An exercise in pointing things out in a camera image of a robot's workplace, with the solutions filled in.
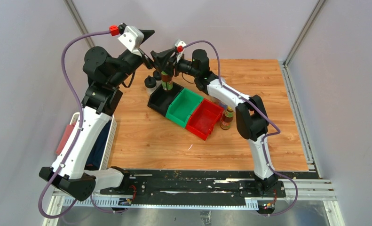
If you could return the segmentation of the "green label sauce bottle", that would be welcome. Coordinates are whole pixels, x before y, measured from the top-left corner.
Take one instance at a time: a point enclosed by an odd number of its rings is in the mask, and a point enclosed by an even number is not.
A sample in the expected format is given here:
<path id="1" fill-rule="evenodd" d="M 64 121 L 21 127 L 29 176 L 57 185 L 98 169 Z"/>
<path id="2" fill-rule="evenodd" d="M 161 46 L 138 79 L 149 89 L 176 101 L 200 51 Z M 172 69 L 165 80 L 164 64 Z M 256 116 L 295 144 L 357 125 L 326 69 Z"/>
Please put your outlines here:
<path id="1" fill-rule="evenodd" d="M 164 91 L 170 91 L 173 88 L 172 77 L 166 72 L 161 72 L 162 88 Z"/>

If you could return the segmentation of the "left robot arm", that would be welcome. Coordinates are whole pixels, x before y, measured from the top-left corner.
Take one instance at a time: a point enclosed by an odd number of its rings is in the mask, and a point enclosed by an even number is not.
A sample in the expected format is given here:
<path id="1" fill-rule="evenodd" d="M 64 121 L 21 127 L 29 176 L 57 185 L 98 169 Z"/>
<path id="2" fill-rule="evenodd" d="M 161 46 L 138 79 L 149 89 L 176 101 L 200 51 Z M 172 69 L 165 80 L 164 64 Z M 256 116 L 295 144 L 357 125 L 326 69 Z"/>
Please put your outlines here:
<path id="1" fill-rule="evenodd" d="M 76 98 L 78 120 L 57 159 L 39 172 L 48 186 L 54 186 L 77 201 L 87 200 L 93 192 L 103 189 L 112 189 L 118 194 L 135 191 L 128 171 L 118 167 L 90 171 L 85 166 L 122 97 L 119 86 L 142 64 L 147 68 L 159 68 L 164 62 L 162 53 L 149 58 L 140 48 L 154 30 L 112 26 L 105 34 L 117 36 L 126 50 L 118 57 L 112 57 L 99 46 L 86 52 L 83 70 L 88 76 L 88 88 L 82 99 Z"/>

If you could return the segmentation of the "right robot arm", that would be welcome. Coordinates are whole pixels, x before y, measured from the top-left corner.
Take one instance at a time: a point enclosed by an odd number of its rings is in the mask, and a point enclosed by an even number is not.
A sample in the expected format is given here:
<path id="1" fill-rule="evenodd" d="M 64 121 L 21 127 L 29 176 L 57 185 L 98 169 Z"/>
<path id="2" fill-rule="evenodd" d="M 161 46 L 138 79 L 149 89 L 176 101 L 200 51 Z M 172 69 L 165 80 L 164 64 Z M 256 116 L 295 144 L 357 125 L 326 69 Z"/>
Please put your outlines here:
<path id="1" fill-rule="evenodd" d="M 268 151 L 266 135 L 268 117 L 260 96 L 245 95 L 234 88 L 210 69 L 209 57 L 203 49 L 194 50 L 192 59 L 181 56 L 182 46 L 152 54 L 156 69 L 170 78 L 180 73 L 190 75 L 199 91 L 214 97 L 230 107 L 236 115 L 237 131 L 250 147 L 254 162 L 253 190 L 260 196 L 274 192 L 278 176 Z"/>

